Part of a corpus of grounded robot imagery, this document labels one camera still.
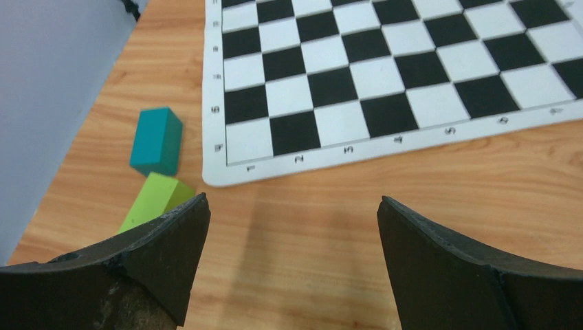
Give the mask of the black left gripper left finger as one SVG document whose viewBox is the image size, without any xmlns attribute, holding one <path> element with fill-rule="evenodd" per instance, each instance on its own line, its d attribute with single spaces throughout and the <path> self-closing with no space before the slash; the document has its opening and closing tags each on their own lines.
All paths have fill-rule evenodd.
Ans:
<svg viewBox="0 0 583 330">
<path fill-rule="evenodd" d="M 202 193 L 46 263 L 4 266 L 1 328 L 181 327 L 209 225 L 209 203 Z"/>
</svg>

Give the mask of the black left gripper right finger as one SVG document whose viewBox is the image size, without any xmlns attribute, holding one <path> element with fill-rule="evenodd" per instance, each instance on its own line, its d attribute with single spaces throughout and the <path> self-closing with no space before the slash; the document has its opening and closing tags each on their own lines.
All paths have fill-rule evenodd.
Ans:
<svg viewBox="0 0 583 330">
<path fill-rule="evenodd" d="M 383 197 L 379 236 L 403 329 L 581 329 L 582 271 L 451 230 Z"/>
</svg>

